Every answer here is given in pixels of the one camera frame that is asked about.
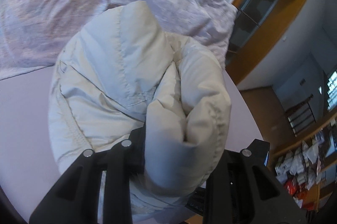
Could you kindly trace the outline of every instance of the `white puffer jacket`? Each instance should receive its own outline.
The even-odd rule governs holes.
[[[60,172],[85,149],[127,139],[145,119],[145,173],[130,180],[133,214],[183,204],[216,167],[230,120],[214,55],[162,31],[136,1],[95,17],[57,59],[49,134]]]

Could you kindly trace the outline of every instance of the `wooden floor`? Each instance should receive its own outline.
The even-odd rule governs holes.
[[[295,138],[284,109],[272,87],[256,88],[240,92],[270,149]]]

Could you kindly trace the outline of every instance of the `black device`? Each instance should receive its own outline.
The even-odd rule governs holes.
[[[102,171],[107,171],[103,224],[132,224],[129,175],[144,172],[145,130],[145,125],[133,130],[128,140],[108,151],[85,150],[29,223],[97,223]],[[203,224],[308,224],[309,214],[265,167],[268,152],[269,143],[257,139],[240,153],[225,150],[206,189],[197,189],[186,206],[203,216]]]

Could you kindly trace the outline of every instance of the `window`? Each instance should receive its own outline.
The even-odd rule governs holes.
[[[334,71],[328,80],[328,110],[337,105],[337,71]]]
[[[261,26],[278,0],[243,0],[238,8],[233,34],[230,38],[226,64],[228,65],[255,31]]]

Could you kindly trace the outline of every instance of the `silver screw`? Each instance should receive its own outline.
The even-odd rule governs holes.
[[[89,158],[92,156],[94,152],[91,150],[91,149],[87,149],[83,152],[83,155],[86,157],[86,158]]]
[[[242,154],[245,156],[245,157],[250,157],[252,155],[252,152],[248,149],[244,149],[242,151]]]
[[[126,140],[122,141],[122,146],[123,147],[129,147],[129,146],[131,146],[131,144],[132,144],[132,142],[129,139],[126,139]]]

